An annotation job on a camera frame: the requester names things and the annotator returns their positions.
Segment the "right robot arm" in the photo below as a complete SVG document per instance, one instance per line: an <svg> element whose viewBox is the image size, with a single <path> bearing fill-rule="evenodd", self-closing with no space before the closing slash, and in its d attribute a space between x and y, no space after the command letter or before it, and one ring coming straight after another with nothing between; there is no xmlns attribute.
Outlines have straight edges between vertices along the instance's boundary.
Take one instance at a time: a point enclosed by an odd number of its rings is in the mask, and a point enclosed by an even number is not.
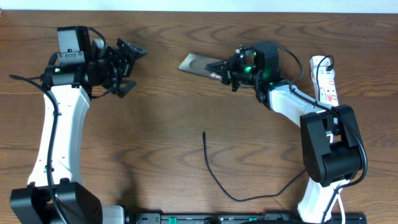
<svg viewBox="0 0 398 224"><path fill-rule="evenodd" d="M283 78L280 49L273 41L240 46L229 59L205 68L233 91L240 85L251 86L258 102L299 126L309 179L297 218L302 223L326 223L341 191L364 180L368 158L352 107L322 103Z"/></svg>

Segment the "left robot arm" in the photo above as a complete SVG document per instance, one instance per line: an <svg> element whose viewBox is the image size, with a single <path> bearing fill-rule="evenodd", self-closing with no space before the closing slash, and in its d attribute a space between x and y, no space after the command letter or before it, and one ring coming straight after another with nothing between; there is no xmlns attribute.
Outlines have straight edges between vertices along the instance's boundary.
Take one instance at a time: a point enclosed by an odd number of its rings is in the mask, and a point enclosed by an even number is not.
<svg viewBox="0 0 398 224"><path fill-rule="evenodd" d="M83 126L95 86L124 97L136 60L146 55L125 40L79 44L61 40L41 75L45 118L39 153L27 185L11 192L10 206L21 223L129 223L120 205L103 205L83 185L80 169Z"/></svg>

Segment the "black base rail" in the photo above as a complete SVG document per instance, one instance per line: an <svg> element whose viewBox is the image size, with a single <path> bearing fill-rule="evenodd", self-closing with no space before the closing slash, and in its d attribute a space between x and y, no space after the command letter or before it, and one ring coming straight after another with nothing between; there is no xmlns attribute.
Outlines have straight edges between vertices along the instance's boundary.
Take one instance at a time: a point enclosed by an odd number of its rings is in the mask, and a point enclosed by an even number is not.
<svg viewBox="0 0 398 224"><path fill-rule="evenodd" d="M269 212L262 215L246 214L159 214L141 213L136 215L136 224L239 224L239 223L304 223L288 212Z"/></svg>

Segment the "white power strip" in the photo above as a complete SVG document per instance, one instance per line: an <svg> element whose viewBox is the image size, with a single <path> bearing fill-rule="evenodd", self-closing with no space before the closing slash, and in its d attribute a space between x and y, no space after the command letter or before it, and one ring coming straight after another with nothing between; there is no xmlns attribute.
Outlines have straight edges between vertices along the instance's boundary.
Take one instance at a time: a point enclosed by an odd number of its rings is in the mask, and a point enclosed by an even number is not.
<svg viewBox="0 0 398 224"><path fill-rule="evenodd" d="M333 70L327 72L327 66L333 64ZM315 55L310 59L311 79L316 100L338 106L338 95L335 86L334 58L331 55Z"/></svg>

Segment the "black USB charger plug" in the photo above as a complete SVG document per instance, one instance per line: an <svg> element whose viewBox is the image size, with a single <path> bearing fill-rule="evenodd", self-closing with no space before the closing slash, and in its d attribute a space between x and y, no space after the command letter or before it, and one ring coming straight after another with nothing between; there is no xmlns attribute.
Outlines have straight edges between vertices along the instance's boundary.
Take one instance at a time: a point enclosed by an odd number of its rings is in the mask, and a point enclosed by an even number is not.
<svg viewBox="0 0 398 224"><path fill-rule="evenodd" d="M327 68L326 68L326 71L327 71L327 72L329 72L329 71L331 71L331 70L333 70L333 64L327 66Z"/></svg>

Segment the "Galaxy S25 Ultra smartphone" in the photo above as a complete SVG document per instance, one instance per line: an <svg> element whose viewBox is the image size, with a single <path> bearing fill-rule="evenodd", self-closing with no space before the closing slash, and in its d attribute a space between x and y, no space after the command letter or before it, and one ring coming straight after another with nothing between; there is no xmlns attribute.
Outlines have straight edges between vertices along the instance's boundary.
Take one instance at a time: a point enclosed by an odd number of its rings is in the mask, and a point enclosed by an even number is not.
<svg viewBox="0 0 398 224"><path fill-rule="evenodd" d="M201 77L216 81L229 81L227 73L212 72L207 69L208 64L218 63L221 59L211 58L203 55L188 54L183 62L178 66L181 72L187 72Z"/></svg>

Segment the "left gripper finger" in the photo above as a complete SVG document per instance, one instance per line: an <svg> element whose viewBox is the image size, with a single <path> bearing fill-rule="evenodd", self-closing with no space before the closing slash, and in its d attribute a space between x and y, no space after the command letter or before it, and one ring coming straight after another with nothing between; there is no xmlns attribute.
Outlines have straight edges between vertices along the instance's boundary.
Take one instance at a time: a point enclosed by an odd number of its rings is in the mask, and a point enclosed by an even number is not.
<svg viewBox="0 0 398 224"><path fill-rule="evenodd" d="M116 95L124 98L135 86L136 82L134 80L121 80L117 87Z"/></svg>
<svg viewBox="0 0 398 224"><path fill-rule="evenodd" d="M147 50L136 47L123 39L118 39L117 46L119 50L132 61L139 60L147 55Z"/></svg>

